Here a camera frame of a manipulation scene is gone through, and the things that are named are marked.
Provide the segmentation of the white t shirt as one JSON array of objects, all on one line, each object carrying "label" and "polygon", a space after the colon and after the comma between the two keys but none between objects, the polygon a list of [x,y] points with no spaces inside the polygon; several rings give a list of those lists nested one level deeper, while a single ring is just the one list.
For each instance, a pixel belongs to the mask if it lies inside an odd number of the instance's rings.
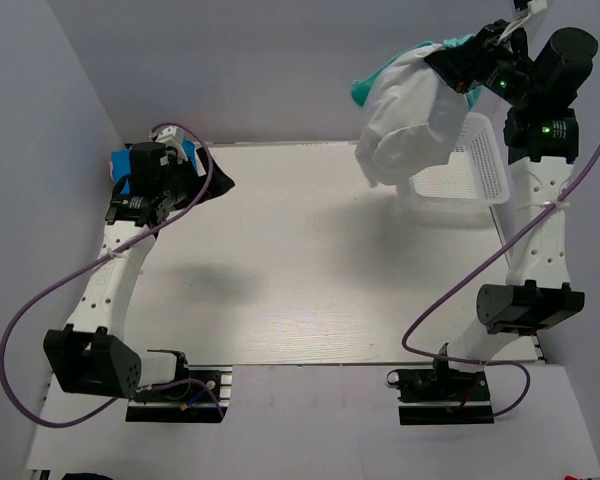
[{"label": "white t shirt", "polygon": [[480,91],[456,93],[424,58],[468,39],[422,42],[352,83],[363,115],[355,158],[371,187],[401,190],[422,170],[447,163]]}]

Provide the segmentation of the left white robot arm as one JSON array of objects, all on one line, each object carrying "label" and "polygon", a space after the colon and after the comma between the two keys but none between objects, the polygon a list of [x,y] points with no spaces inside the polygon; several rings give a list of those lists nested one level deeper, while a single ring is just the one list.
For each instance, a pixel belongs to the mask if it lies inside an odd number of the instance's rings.
[{"label": "left white robot arm", "polygon": [[43,350],[66,393],[132,398],[157,386],[179,399],[191,387],[186,357],[173,350],[138,353],[123,341],[130,300],[160,229],[177,213],[235,185],[202,146],[178,150],[142,142],[113,154],[114,187],[100,257],[82,297]]}]

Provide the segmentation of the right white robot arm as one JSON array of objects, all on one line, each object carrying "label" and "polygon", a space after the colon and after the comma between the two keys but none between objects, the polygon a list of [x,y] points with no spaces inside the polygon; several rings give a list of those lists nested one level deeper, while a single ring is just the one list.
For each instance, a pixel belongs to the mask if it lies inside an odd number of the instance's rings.
[{"label": "right white robot arm", "polygon": [[570,286],[566,263],[566,204],[579,155],[572,103],[590,76],[597,40],[566,27],[531,59],[523,28],[498,20],[459,47],[433,53],[426,63],[458,93],[482,86],[505,100],[508,168],[513,181],[514,245],[502,285],[485,284],[476,318],[441,352],[448,364],[431,374],[433,390],[452,399],[515,340],[549,329],[580,312],[585,295]]}]

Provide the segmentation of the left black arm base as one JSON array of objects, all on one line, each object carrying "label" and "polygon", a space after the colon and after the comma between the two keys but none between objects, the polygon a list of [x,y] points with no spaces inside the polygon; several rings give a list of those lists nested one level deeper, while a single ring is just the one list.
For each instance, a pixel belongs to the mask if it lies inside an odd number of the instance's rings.
[{"label": "left black arm base", "polygon": [[189,382],[164,390],[144,390],[127,404],[127,423],[220,424],[232,390],[232,366],[188,366],[176,379]]}]

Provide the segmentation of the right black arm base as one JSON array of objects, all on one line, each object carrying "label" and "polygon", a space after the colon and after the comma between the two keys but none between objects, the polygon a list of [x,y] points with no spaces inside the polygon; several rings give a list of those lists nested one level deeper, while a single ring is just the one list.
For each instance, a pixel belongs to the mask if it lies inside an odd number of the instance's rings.
[{"label": "right black arm base", "polygon": [[494,423],[484,372],[446,373],[431,369],[395,369],[386,377],[397,391],[402,426],[485,425]]}]

